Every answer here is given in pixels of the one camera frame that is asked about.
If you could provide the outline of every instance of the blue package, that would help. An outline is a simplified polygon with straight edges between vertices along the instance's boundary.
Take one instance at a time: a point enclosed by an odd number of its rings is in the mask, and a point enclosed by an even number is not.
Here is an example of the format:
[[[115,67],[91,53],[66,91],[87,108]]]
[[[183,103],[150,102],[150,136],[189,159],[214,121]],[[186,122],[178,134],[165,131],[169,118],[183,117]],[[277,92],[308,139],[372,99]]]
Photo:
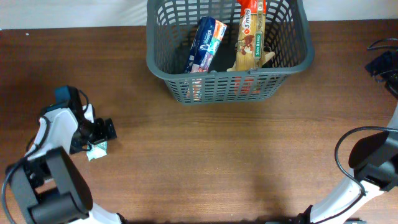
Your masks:
[[[224,37],[226,27],[212,17],[200,19],[184,73],[207,72]]]

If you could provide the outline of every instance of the red package top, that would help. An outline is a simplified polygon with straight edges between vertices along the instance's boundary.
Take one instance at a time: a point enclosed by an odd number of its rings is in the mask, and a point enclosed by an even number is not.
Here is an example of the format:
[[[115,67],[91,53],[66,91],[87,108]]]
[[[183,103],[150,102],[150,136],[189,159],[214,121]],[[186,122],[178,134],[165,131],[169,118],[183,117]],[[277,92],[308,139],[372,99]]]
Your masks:
[[[245,10],[250,9],[252,14],[257,13],[257,3],[262,0],[237,0],[237,2],[242,5],[241,16],[244,16]],[[263,0],[264,13],[267,11],[266,0]]]

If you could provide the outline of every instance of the plastic basket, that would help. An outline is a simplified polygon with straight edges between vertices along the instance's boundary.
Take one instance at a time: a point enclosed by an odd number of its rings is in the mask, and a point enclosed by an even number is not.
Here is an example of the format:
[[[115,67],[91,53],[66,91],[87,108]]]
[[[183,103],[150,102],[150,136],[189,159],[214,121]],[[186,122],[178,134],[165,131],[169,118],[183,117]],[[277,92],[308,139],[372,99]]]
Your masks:
[[[272,68],[226,72],[236,59],[241,6],[236,0],[150,0],[147,3],[147,66],[165,80],[179,102],[264,100],[314,58],[302,0],[267,0],[265,43],[276,56]],[[182,73],[203,16],[228,25],[208,73]]]

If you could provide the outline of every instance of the basket rim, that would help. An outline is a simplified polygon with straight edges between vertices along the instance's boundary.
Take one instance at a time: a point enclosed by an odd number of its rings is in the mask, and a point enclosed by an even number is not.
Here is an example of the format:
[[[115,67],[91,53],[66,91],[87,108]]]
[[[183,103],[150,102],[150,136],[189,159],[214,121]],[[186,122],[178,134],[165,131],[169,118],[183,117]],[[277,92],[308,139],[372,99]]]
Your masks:
[[[307,54],[304,60],[293,67],[288,68],[259,68],[257,70],[250,69],[247,71],[239,71],[239,72],[200,72],[200,73],[181,73],[181,74],[169,74],[161,71],[155,64],[155,32],[154,29],[148,29],[148,27],[155,26],[154,16],[150,16],[150,12],[154,12],[155,5],[159,4],[162,0],[151,0],[147,3],[147,26],[146,26],[146,35],[147,35],[147,55],[146,62],[149,70],[157,77],[163,80],[181,80],[181,79],[191,79],[191,78],[216,78],[216,77],[246,77],[251,75],[291,75],[295,73],[302,72],[306,70],[313,62],[315,57],[315,49],[312,44],[311,33],[309,28],[309,23],[307,19],[307,15],[304,10],[303,1],[296,0],[297,4],[297,13],[301,19],[301,29],[303,33],[303,38],[305,40],[305,47],[307,48]]]

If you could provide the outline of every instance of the wooden tabletop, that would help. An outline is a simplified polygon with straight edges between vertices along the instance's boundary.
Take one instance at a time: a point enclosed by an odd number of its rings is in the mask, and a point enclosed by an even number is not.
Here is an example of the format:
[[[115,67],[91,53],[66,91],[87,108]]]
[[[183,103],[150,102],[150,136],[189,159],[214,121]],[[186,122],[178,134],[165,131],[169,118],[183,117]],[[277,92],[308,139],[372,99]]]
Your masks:
[[[96,203],[129,220],[210,222],[296,216],[343,178],[333,150],[358,126],[386,126],[397,100],[364,66],[398,36],[398,21],[311,22],[315,60],[259,103],[183,106],[146,66],[145,27],[3,30],[0,178],[37,132],[35,118],[62,85],[82,89],[118,138],[106,157],[72,156]],[[341,146],[348,168],[353,144]],[[10,190],[8,205],[21,214]],[[354,217],[395,223],[398,190]],[[4,212],[0,222],[5,223]]]

